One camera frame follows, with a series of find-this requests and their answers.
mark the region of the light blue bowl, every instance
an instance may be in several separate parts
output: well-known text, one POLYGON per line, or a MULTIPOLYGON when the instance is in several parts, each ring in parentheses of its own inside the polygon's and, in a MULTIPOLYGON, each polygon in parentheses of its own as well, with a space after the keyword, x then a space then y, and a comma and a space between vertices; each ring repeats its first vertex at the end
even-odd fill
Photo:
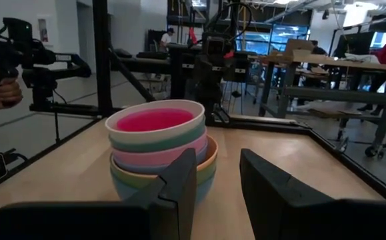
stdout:
MULTIPOLYGON (((209 142, 206 140, 205 146, 196 155, 197 165, 201 164, 202 162, 204 162, 204 160, 206 160, 208 145, 209 145, 209 142)), ((118 161, 117 159, 115 159, 114 162, 121 169, 129 171, 131 173, 150 174, 150 175, 158 175, 163 170, 165 170, 167 166, 169 166, 169 164, 152 165, 152 166, 132 165, 132 164, 124 163, 123 161, 118 161)))
MULTIPOLYGON (((130 198, 134 193, 138 191, 138 189, 124 184, 124 182, 116 178, 114 174, 111 174, 111 178, 113 179, 115 190, 121 200, 130 198)), ((197 186, 197 192, 195 196, 196 205, 200 204, 205 199, 206 195, 211 190, 214 178, 215 174, 212 174, 212 176, 208 180, 204 181, 202 184, 197 186)))

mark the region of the workbench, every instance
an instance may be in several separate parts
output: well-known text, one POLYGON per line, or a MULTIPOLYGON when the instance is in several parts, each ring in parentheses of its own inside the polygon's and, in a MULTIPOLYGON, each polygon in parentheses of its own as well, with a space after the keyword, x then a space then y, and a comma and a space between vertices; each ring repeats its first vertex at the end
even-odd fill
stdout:
POLYGON ((273 75, 274 65, 286 64, 286 75, 281 81, 282 87, 279 106, 272 113, 275 117, 285 118, 286 114, 295 114, 287 111, 289 104, 289 98, 301 97, 307 99, 318 99, 318 100, 330 100, 330 101, 345 101, 352 103, 369 103, 375 105, 384 105, 384 110, 381 117, 370 117, 368 115, 345 115, 345 119, 364 119, 370 121, 378 121, 378 128, 375 133, 375 140, 372 143, 374 149, 379 149, 386 134, 386 93, 370 93, 366 91, 345 91, 338 89, 318 89, 318 88, 307 88, 293 86, 293 79, 295 76, 296 68, 302 63, 315 63, 324 64, 329 67, 348 67, 350 69, 357 70, 377 70, 386 72, 386 64, 378 63, 360 63, 352 61, 334 60, 331 57, 324 55, 305 55, 305 56, 283 56, 274 55, 268 56, 266 60, 269 62, 267 71, 265 73, 265 85, 264 91, 261 98, 261 106, 259 108, 259 115, 264 116, 266 110, 270 109, 267 106, 269 98, 269 90, 271 87, 271 78, 273 75))
MULTIPOLYGON (((208 196, 195 208, 191 239, 254 239, 241 192, 242 148, 333 198, 383 200, 309 136, 214 127, 208 134, 219 144, 217 172, 208 196)), ((118 201, 110 154, 102 120, 0 184, 0 207, 24 201, 118 201)))

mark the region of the green bowl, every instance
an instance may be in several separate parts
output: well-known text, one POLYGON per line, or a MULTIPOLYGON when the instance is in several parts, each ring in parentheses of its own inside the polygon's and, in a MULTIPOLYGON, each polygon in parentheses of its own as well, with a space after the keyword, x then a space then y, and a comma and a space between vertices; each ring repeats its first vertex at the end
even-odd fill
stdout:
MULTIPOLYGON (((207 157, 206 161, 202 162, 197 166, 197 184, 200 185, 204 183, 206 180, 212 177, 217 168, 217 152, 218 152, 218 144, 214 139, 208 136, 209 146, 207 149, 207 157)), ((157 175, 146 175, 140 173, 132 173, 121 169, 114 162, 114 158, 110 157, 110 169, 111 173, 114 174, 118 180, 122 181, 127 186, 142 189, 147 186, 157 177, 157 175)))
POLYGON ((203 118, 202 122, 192 130, 184 134, 180 134, 176 137, 165 139, 163 141, 158 141, 154 143, 144 143, 144 144, 126 144, 126 143, 119 143, 116 140, 112 139, 111 137, 109 137, 109 139, 110 139, 111 146, 114 149, 130 152, 130 153, 150 153, 154 151, 164 151, 164 150, 180 147, 182 145, 185 145, 187 143, 190 143, 198 139, 200 136, 202 136, 202 134, 204 134, 205 131, 206 131, 205 118, 203 118))

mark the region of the yellow bowl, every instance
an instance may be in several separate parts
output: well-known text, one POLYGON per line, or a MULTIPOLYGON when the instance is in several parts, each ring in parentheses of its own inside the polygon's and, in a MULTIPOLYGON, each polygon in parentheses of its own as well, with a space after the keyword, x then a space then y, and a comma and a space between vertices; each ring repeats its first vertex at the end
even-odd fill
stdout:
MULTIPOLYGON (((207 140, 208 148, 206 160, 197 166, 198 185, 210 179, 215 173, 217 167, 216 158, 218 154, 218 143, 209 135, 207 136, 207 140)), ((114 175, 114 177, 116 177, 119 181, 123 182, 127 186, 133 187, 135 189, 142 189, 157 177, 157 175, 132 173, 121 169, 119 166, 117 166, 113 158, 111 158, 110 166, 111 173, 114 175)))

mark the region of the pink bowl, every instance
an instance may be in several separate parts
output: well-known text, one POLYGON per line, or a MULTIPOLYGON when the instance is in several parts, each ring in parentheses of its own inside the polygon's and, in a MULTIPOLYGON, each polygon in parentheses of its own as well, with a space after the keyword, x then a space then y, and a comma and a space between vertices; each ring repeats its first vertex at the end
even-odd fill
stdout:
POLYGON ((200 149, 204 148, 204 146, 206 145, 206 134, 207 132, 204 132, 204 134, 202 134, 202 136, 200 136, 198 139, 183 146, 176 147, 174 149, 150 153, 129 153, 113 149, 113 154, 115 156, 116 161, 121 165, 128 164, 140 166, 155 166, 170 164, 172 163, 172 161, 178 158, 182 154, 182 152, 184 152, 184 150, 188 148, 194 148, 195 153, 198 154, 200 152, 200 149))
POLYGON ((194 118, 183 109, 162 108, 133 113, 117 122, 117 130, 128 132, 155 131, 186 123, 194 118))

